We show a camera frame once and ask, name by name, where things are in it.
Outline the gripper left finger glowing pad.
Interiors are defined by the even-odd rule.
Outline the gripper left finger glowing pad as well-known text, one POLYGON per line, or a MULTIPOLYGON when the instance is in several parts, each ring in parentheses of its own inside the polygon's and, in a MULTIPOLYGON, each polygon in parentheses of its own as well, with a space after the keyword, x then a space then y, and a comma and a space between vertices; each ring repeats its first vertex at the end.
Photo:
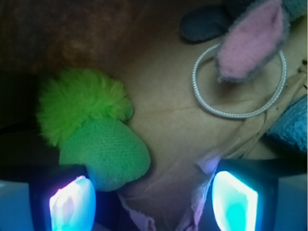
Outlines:
POLYGON ((2 166, 2 231, 90 231, 96 195, 83 165, 2 166))

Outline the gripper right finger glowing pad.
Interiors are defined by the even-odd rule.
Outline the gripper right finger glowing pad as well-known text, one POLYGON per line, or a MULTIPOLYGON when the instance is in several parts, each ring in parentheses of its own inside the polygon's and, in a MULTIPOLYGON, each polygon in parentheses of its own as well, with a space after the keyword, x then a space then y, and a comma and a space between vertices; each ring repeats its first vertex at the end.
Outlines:
POLYGON ((221 231, 306 231, 307 159, 222 160, 211 200, 221 231))

